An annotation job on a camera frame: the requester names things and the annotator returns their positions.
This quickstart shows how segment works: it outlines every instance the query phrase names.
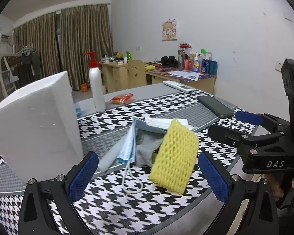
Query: brown striped curtain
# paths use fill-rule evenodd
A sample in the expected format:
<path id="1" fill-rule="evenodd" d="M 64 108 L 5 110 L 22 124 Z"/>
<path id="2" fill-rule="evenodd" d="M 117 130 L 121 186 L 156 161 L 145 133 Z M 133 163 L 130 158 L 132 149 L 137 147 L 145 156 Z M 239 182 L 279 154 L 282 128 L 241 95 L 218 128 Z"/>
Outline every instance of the brown striped curtain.
<path id="1" fill-rule="evenodd" d="M 73 90 L 89 86 L 89 55 L 95 51 L 100 61 L 104 54 L 113 55 L 107 4 L 85 5 L 64 9 L 60 14 L 60 56 L 63 70 L 68 71 Z"/>
<path id="2" fill-rule="evenodd" d="M 41 57 L 43 77 L 60 72 L 55 17 L 55 12 L 45 14 L 16 27 L 13 32 L 14 44 L 34 45 Z"/>

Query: yellow foam fruit net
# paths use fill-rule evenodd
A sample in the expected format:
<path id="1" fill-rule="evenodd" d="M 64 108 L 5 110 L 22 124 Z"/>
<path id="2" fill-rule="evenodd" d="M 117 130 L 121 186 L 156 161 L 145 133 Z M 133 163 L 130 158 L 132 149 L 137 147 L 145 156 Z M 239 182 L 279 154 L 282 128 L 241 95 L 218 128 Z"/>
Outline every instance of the yellow foam fruit net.
<path id="1" fill-rule="evenodd" d="M 198 142 L 194 132 L 173 120 L 159 148 L 149 179 L 169 191 L 183 194 L 194 169 Z"/>

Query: white elastic loop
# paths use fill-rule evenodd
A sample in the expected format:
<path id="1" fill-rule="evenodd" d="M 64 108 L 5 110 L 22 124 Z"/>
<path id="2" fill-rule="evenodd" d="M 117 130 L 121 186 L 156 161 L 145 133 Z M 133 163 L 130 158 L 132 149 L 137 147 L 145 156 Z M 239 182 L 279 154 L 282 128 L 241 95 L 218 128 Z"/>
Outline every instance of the white elastic loop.
<path id="1" fill-rule="evenodd" d="M 128 160 L 128 162 L 126 164 L 126 167 L 125 167 L 124 176 L 122 178 L 122 189 L 123 189 L 124 192 L 126 192 L 128 194 L 138 194 L 143 190 L 144 184 L 143 184 L 143 182 L 141 180 L 139 180 L 138 178 L 133 176 L 130 164 L 131 164 L 131 160 Z M 129 175 L 131 176 L 131 178 L 136 180 L 140 184 L 140 188 L 138 190 L 133 191 L 133 190 L 127 190 L 126 189 L 126 186 L 124 185 L 124 182 L 125 182 L 125 177 L 127 176 L 128 172 L 129 172 Z"/>

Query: smartphone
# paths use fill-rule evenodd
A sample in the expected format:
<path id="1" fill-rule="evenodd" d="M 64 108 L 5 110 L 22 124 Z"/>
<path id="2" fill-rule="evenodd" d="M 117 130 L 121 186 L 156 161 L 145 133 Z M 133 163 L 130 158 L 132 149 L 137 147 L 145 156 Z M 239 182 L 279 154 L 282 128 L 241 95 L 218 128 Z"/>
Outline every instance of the smartphone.
<path id="1" fill-rule="evenodd" d="M 198 96 L 197 100 L 204 104 L 209 110 L 211 110 L 219 118 L 234 117 L 234 111 L 227 106 L 219 102 L 212 96 Z"/>

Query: wooden chair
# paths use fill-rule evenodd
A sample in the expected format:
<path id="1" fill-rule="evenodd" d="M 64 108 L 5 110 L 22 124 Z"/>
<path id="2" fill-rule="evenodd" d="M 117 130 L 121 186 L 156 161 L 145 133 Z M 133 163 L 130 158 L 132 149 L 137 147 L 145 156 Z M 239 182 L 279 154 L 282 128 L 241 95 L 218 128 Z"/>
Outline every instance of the wooden chair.
<path id="1" fill-rule="evenodd" d="M 129 87 L 146 86 L 147 80 L 144 62 L 140 60 L 129 60 L 128 64 Z"/>

